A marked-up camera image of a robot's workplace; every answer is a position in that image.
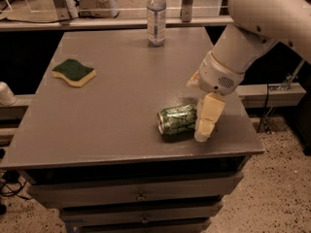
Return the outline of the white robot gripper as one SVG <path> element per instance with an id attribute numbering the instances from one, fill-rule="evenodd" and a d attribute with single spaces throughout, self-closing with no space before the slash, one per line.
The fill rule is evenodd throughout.
<path id="1" fill-rule="evenodd" d="M 206 54 L 198 72 L 187 81 L 188 88 L 200 87 L 205 92 L 211 92 L 197 103 L 194 132 L 194 139 L 197 142 L 206 142 L 211 137 L 225 108 L 223 95 L 232 93 L 243 79 L 243 74 L 230 71 L 214 57 L 213 53 L 209 51 Z"/>

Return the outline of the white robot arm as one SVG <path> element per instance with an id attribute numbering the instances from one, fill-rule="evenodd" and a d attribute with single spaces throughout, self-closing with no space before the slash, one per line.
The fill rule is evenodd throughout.
<path id="1" fill-rule="evenodd" d="M 228 12 L 232 23 L 187 82 L 205 93 L 197 103 L 194 139 L 198 142 L 210 138 L 225 108 L 225 96 L 276 44 L 311 62 L 310 0 L 228 0 Z"/>

